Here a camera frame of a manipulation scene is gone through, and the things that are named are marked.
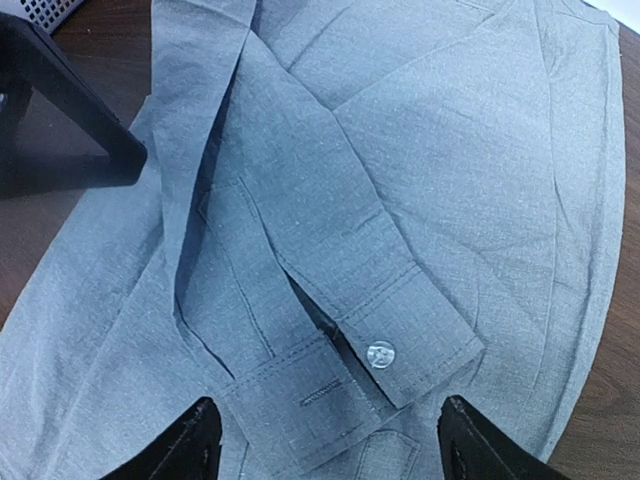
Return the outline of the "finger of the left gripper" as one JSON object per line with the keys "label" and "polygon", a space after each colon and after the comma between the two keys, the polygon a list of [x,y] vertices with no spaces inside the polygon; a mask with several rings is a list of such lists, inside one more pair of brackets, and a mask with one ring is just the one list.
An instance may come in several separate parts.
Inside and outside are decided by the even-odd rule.
{"label": "finger of the left gripper", "polygon": [[[100,145],[103,155],[29,155],[18,125],[38,91]],[[73,70],[41,27],[1,14],[1,198],[135,184],[147,150]]]}

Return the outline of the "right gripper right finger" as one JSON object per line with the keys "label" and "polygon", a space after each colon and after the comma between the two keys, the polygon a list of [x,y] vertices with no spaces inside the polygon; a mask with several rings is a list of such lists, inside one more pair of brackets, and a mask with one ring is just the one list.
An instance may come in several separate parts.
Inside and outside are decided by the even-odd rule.
{"label": "right gripper right finger", "polygon": [[446,479],[568,480],[523,450],[462,396],[445,399],[437,433]]}

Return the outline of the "white plastic basket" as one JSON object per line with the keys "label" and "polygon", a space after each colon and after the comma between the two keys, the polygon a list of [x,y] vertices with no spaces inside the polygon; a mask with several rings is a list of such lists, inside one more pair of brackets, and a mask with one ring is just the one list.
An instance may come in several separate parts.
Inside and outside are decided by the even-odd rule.
{"label": "white plastic basket", "polygon": [[85,3],[84,0],[17,0],[18,12],[48,34],[54,33]]}

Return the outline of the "grey long sleeve shirt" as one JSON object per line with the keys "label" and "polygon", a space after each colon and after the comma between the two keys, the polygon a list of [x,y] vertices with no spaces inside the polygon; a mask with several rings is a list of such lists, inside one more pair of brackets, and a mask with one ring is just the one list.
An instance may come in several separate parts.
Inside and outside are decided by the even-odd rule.
{"label": "grey long sleeve shirt", "polygon": [[615,283],[619,25],[582,1],[156,1],[131,187],[1,332],[1,475],[97,479],[201,397],[223,479],[439,479],[444,400],[547,460]]}

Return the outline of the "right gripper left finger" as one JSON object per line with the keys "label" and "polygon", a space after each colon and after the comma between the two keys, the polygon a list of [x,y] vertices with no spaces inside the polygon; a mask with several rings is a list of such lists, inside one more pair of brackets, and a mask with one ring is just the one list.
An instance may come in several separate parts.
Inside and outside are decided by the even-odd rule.
{"label": "right gripper left finger", "polygon": [[103,479],[217,479],[221,437],[218,408],[211,398],[201,397],[147,447]]}

